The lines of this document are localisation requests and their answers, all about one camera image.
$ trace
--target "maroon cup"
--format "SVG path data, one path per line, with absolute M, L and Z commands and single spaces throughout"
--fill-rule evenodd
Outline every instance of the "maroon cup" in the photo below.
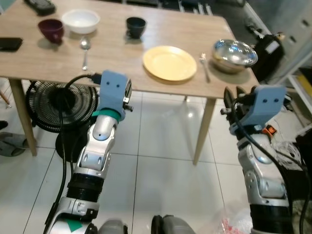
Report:
M 63 24 L 57 19 L 45 19 L 38 24 L 41 33 L 51 43 L 60 45 L 64 36 Z

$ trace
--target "fan grille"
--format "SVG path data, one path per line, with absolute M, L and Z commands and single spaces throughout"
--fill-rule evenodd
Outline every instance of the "fan grille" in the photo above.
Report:
M 85 124 L 98 106 L 95 88 L 71 85 L 64 92 L 65 85 L 35 81 L 26 92 L 26 107 L 31 119 L 49 132 L 60 132 L 60 106 L 65 131 Z

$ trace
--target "stainless steel bowl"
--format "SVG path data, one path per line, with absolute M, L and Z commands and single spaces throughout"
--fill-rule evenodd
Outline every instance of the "stainless steel bowl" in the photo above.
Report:
M 212 55 L 215 67 L 230 74 L 243 71 L 258 61 L 253 48 L 237 40 L 220 39 L 214 44 Z

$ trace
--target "remote control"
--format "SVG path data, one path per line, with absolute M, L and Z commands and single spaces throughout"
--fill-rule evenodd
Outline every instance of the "remote control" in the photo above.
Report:
M 55 5 L 49 0 L 24 0 L 39 16 L 47 16 L 55 12 Z

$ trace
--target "smartphone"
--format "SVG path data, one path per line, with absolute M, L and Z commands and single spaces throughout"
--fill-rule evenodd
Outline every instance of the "smartphone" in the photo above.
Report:
M 17 51 L 22 42 L 22 38 L 0 38 L 0 51 Z

